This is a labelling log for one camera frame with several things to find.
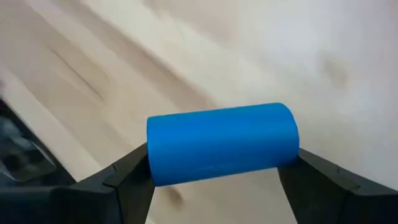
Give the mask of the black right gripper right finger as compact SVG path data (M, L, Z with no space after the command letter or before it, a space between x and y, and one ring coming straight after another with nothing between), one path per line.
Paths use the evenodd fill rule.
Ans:
M398 191L311 152L277 171L298 224L398 224Z

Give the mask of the blue long cylinder block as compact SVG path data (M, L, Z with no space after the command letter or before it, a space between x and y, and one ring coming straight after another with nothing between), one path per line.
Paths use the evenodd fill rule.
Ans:
M147 120L147 154L156 186L279 167L298 153L298 127L282 103Z

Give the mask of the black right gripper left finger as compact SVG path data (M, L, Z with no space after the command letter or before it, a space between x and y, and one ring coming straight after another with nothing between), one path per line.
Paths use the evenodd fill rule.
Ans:
M0 188L0 224L145 224L154 189L143 144L73 185Z

